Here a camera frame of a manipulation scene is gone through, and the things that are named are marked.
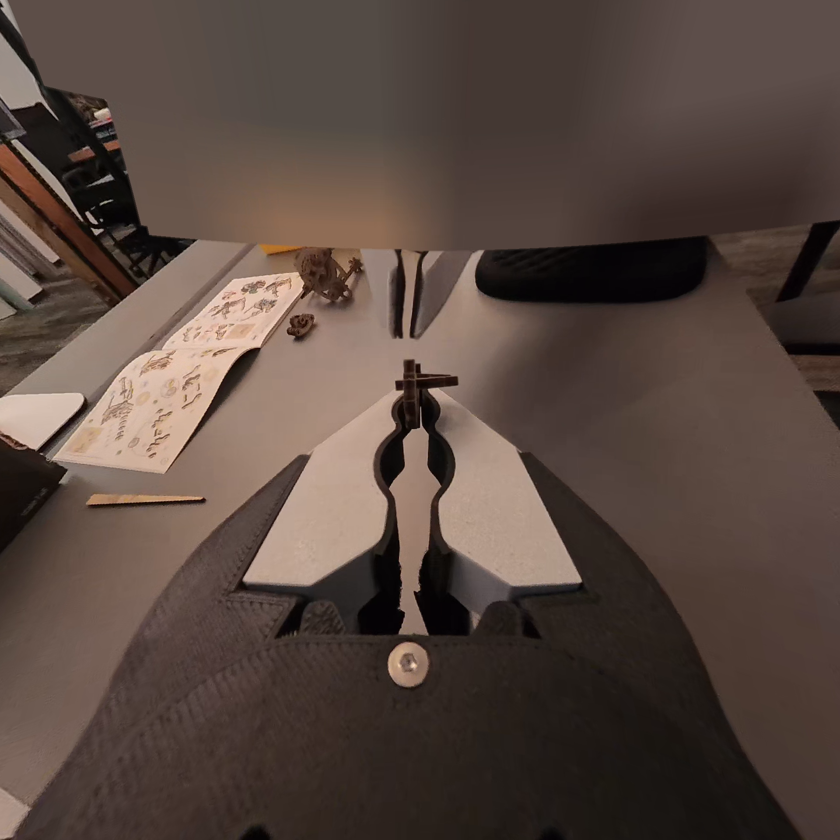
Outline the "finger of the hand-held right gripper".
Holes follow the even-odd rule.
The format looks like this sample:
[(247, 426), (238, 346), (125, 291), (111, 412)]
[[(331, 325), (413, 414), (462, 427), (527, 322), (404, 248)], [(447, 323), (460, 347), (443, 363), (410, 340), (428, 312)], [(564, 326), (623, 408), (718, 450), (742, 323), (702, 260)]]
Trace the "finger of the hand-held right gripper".
[(428, 250), (420, 254), (410, 321), (412, 339), (419, 339), (435, 321), (467, 263), (467, 250)]
[(402, 339), (406, 299), (406, 274), (403, 252), (393, 251), (391, 266), (387, 269), (387, 327), (394, 339)]

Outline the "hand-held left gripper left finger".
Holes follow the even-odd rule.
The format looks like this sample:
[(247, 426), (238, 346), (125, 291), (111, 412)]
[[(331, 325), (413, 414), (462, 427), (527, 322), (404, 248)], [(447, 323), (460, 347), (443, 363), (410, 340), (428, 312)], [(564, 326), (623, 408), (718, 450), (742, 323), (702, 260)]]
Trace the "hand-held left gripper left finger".
[(400, 603), (391, 484), (403, 470), (403, 416), (393, 393), (310, 453), (248, 567), (248, 590), (337, 607)]

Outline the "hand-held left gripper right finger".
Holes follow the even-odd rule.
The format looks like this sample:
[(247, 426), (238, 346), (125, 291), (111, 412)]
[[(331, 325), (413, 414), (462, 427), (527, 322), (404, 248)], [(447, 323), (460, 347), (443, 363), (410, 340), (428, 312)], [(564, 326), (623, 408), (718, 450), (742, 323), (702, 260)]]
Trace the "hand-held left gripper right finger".
[(467, 611), (574, 592), (582, 578), (517, 447), (443, 392), (423, 396), (434, 588)]

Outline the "small wooden model part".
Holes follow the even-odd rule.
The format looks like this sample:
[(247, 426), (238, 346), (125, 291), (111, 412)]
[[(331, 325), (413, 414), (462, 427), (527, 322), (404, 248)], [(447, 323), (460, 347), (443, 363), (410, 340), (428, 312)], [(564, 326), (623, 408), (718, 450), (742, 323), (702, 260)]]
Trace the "small wooden model part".
[(422, 419), (422, 397), (430, 389), (457, 386), (455, 374), (428, 373), (422, 371), (420, 363), (413, 359), (403, 361), (402, 378), (395, 382), (397, 391), (402, 392), (404, 427), (419, 428)]

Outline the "partly built wooden model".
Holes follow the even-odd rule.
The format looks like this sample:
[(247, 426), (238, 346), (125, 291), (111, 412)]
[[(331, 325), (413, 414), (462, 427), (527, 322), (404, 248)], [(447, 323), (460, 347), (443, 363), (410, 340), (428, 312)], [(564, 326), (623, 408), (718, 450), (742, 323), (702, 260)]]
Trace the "partly built wooden model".
[(342, 268), (333, 257), (332, 248), (301, 248), (295, 257), (304, 295), (313, 294), (331, 303), (347, 301), (353, 296), (350, 281), (362, 272), (361, 259), (352, 257), (349, 267)]

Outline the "dark model kit box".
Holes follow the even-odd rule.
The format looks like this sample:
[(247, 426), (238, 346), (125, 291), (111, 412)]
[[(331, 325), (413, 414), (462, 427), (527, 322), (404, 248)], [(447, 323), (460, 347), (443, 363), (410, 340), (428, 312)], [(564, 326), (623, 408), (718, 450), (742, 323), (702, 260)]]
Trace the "dark model kit box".
[(1, 551), (56, 491), (67, 469), (1, 433)]

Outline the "thin wooden strip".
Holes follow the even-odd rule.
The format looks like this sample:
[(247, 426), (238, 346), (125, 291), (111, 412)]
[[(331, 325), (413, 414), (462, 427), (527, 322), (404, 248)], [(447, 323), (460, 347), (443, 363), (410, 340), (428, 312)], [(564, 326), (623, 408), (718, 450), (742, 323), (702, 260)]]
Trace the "thin wooden strip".
[(205, 501), (206, 499), (201, 496), (97, 493), (87, 499), (86, 506), (88, 508), (113, 508), (123, 506), (193, 505), (202, 504)]

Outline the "open instruction booklet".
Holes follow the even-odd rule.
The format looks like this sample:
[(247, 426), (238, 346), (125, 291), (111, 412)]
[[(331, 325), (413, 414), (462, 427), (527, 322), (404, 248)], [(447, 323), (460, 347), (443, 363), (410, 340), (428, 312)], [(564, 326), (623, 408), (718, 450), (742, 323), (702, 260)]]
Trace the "open instruction booklet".
[(119, 373), (56, 459), (164, 474), (233, 365), (261, 349), (303, 291), (297, 272), (233, 280), (160, 349)]

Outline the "pale board with rounded corners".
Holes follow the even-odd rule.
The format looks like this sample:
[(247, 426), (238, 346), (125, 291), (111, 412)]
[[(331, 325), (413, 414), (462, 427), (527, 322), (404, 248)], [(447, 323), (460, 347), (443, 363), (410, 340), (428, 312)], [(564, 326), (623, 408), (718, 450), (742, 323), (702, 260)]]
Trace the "pale board with rounded corners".
[(87, 404), (80, 393), (9, 394), (1, 398), (1, 432), (42, 450)]

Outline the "black chair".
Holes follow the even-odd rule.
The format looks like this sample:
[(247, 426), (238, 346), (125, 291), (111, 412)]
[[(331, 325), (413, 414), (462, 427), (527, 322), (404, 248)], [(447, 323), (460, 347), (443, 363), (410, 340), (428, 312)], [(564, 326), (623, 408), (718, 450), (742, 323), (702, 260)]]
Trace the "black chair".
[(24, 129), (20, 143), (61, 183), (99, 240), (128, 260), (133, 275), (151, 277), (193, 244), (191, 239), (150, 234), (140, 223), (131, 192), (123, 190), (95, 157), (72, 161), (70, 155), (80, 146), (45, 104), (13, 108), (12, 114)]

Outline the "brown wooden beam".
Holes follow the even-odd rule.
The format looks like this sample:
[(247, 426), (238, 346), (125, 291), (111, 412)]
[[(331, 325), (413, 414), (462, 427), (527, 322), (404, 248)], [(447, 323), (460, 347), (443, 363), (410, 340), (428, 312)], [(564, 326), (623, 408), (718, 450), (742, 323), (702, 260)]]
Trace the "brown wooden beam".
[(110, 305), (140, 283), (123, 268), (10, 141), (1, 145), (2, 201), (72, 272)]

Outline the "grey chair seat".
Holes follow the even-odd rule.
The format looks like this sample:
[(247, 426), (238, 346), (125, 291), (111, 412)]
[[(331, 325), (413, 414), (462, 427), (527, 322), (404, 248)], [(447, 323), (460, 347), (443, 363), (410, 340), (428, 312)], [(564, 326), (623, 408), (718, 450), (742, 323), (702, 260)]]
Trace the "grey chair seat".
[(775, 302), (762, 310), (775, 338), (789, 354), (839, 355), (839, 293)]

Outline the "dark chair leg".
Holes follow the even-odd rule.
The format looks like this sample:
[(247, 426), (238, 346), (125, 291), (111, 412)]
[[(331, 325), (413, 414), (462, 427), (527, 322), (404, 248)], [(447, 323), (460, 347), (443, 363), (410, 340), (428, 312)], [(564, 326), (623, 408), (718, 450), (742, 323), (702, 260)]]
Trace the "dark chair leg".
[(780, 289), (775, 302), (798, 298), (819, 266), (828, 246), (839, 230), (839, 221), (814, 223)]

